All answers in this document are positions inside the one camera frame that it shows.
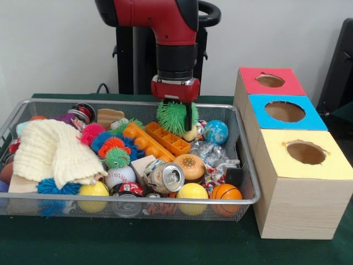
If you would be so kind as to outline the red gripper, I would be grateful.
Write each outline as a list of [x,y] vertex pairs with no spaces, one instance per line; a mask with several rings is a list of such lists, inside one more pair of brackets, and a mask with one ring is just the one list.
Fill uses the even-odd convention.
[[187,81],[167,81],[160,78],[154,78],[151,81],[152,94],[161,100],[161,106],[167,105],[166,99],[176,99],[185,103],[185,131],[192,129],[192,102],[194,102],[200,93],[200,81],[192,78]]

